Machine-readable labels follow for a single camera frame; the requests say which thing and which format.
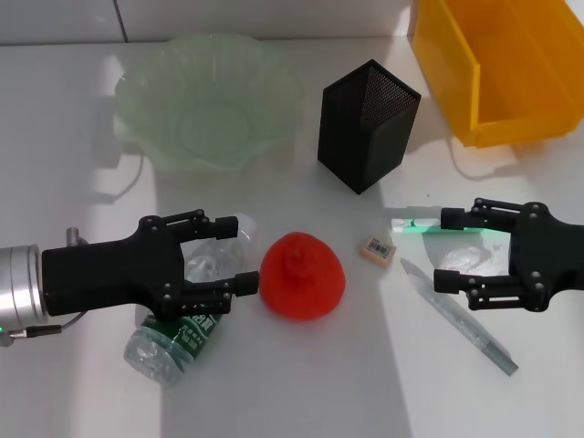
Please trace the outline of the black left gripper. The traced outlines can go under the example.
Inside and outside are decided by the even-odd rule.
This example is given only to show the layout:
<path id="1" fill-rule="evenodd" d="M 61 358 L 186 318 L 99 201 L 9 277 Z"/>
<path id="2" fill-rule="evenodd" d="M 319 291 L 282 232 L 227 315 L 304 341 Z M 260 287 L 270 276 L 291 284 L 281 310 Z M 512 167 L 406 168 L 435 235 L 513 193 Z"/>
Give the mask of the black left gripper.
<path id="1" fill-rule="evenodd" d="M 138 304 L 161 320 L 224 315 L 234 297 L 255 295 L 257 271 L 211 282 L 183 282 L 181 243 L 237 237 L 235 216 L 211 220 L 203 209 L 147 216 L 117 241 L 42 252 L 42 291 L 47 313 L 64 316 Z"/>

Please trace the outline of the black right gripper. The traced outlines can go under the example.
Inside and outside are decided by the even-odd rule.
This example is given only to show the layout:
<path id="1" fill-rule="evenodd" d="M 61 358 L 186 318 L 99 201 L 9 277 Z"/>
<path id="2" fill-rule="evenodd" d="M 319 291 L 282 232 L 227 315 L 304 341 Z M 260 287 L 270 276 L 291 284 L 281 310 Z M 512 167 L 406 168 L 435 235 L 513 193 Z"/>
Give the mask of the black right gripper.
<path id="1" fill-rule="evenodd" d="M 442 229 L 511 232 L 509 272 L 516 276 L 465 275 L 435 269 L 434 291 L 464 293 L 470 310 L 523 308 L 542 312 L 566 290 L 583 289 L 583 227 L 555 218 L 540 202 L 524 205 L 476 198 L 469 211 L 444 207 Z"/>

